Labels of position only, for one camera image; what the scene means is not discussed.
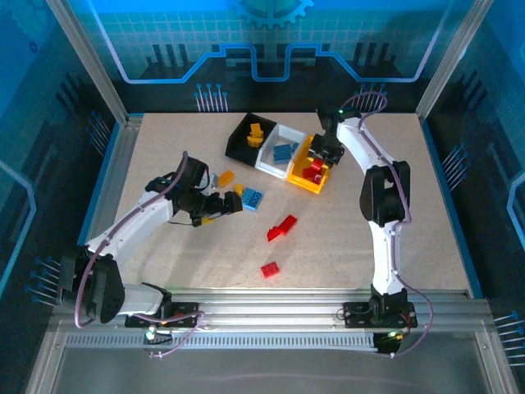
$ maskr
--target yellow lego brick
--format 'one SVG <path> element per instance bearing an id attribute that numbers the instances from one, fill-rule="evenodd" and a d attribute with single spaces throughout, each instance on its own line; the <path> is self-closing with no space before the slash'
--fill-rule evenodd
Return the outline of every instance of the yellow lego brick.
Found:
<path id="1" fill-rule="evenodd" d="M 290 172 L 288 173 L 288 178 L 286 180 L 289 183 L 300 186 L 306 190 L 310 190 L 313 193 L 321 193 L 322 187 L 325 185 L 326 180 L 330 176 L 330 168 L 325 166 L 322 167 L 322 178 L 321 183 L 318 185 L 315 182 L 312 182 L 308 179 L 303 178 L 303 170 L 307 167 L 310 167 L 312 164 L 308 159 L 308 149 L 312 144 L 313 135 L 309 135 L 308 138 L 303 142 L 303 144 L 298 148 L 299 152 L 295 157 L 294 162 L 290 167 Z"/>
<path id="2" fill-rule="evenodd" d="M 231 181 L 233 181 L 233 178 L 235 178 L 235 174 L 228 170 L 221 176 L 219 176 L 219 187 L 224 187 L 228 185 Z"/>
<path id="3" fill-rule="evenodd" d="M 252 148 L 258 148 L 263 143 L 264 138 L 262 137 L 246 137 L 248 139 L 248 145 Z"/>
<path id="4" fill-rule="evenodd" d="M 261 138 L 264 135 L 263 131 L 261 130 L 260 123 L 252 123 L 251 125 L 249 125 L 249 128 L 251 130 L 249 134 L 252 137 Z"/>
<path id="5" fill-rule="evenodd" d="M 235 193 L 239 195 L 239 197 L 243 196 L 244 186 L 242 185 L 235 185 L 234 187 Z"/>

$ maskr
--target enclosure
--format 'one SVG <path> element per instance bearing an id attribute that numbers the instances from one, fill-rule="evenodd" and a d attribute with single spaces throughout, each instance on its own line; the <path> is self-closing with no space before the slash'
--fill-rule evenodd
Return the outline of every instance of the enclosure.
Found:
<path id="1" fill-rule="evenodd" d="M 523 2 L 11 0 L 0 18 L 2 392 L 525 390 Z M 368 300 L 379 252 L 353 153 L 301 175 L 327 103 L 378 112 L 370 134 L 410 167 L 400 272 L 433 308 L 409 292 L 399 360 L 338 315 Z M 197 228 L 178 213 L 119 267 L 206 314 L 159 364 L 123 316 L 76 328 L 57 283 L 184 151 L 235 174 L 222 194 L 260 195 Z"/>

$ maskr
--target glass panel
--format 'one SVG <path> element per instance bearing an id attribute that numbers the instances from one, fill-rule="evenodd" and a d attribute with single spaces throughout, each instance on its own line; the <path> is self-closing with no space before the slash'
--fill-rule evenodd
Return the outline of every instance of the glass panel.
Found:
<path id="1" fill-rule="evenodd" d="M 23 392 L 115 120 L 45 2 L 0 7 L 0 387 Z"/>
<path id="2" fill-rule="evenodd" d="M 414 112 L 470 0 L 107 2 L 73 9 L 130 112 Z M 362 104 L 366 111 L 373 105 Z"/>
<path id="3" fill-rule="evenodd" d="M 483 294 L 497 318 L 517 310 L 519 320 L 525 316 L 524 105 L 525 3 L 494 2 L 427 122 Z M 525 374 L 518 371 L 523 390 Z"/>

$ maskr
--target beige table surface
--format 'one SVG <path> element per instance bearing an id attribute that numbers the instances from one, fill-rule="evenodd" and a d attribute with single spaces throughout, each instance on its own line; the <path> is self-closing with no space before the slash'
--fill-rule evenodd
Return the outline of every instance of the beige table surface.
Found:
<path id="1" fill-rule="evenodd" d="M 315 114 L 263 113 L 263 117 L 315 134 Z M 348 152 L 315 195 L 225 156 L 229 135 L 242 113 L 145 114 L 117 218 L 121 218 L 155 176 L 174 171 L 183 150 L 212 172 L 235 173 L 264 193 L 257 212 L 219 218 L 192 228 L 164 224 L 133 255 L 125 282 L 165 287 L 369 288 L 373 275 L 372 238 L 359 211 L 363 174 Z M 394 158 L 411 167 L 413 224 L 403 229 L 401 268 L 406 281 L 422 289 L 467 289 L 458 247 L 414 114 L 378 114 L 369 130 Z M 221 192 L 233 190 L 233 183 Z M 298 218 L 286 237 L 267 242 L 268 229 L 287 215 Z M 172 220 L 189 222 L 187 213 Z M 260 267 L 276 261 L 277 276 L 265 279 Z"/>

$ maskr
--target robotic arm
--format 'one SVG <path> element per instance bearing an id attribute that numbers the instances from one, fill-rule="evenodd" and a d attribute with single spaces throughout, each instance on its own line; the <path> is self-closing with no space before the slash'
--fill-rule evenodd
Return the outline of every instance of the robotic arm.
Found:
<path id="1" fill-rule="evenodd" d="M 224 198 L 212 193 L 213 182 L 206 164 L 187 158 L 181 171 L 150 181 L 139 202 L 124 216 L 127 220 L 117 222 L 85 247 L 62 257 L 59 303 L 75 308 L 80 292 L 82 317 L 100 323 L 108 323 L 119 314 L 173 316 L 169 292 L 148 283 L 123 284 L 120 269 L 156 228 L 180 211 L 189 214 L 193 227 L 202 225 L 203 220 L 242 211 L 242 200 L 235 192 L 226 192 Z M 81 278 L 93 257 L 88 278 L 81 286 Z"/>
<path id="2" fill-rule="evenodd" d="M 372 231 L 375 263 L 372 294 L 368 305 L 345 305 L 345 323 L 352 328 L 400 328 L 406 324 L 414 328 L 417 320 L 413 304 L 408 302 L 397 264 L 404 204 L 409 206 L 410 167 L 385 152 L 354 108 L 319 108 L 317 115 L 325 134 L 314 136 L 308 155 L 332 167 L 339 163 L 344 148 L 352 153 L 364 174 L 359 207 Z M 392 169 L 402 190 L 396 185 Z M 410 321 L 399 319 L 400 316 Z"/>

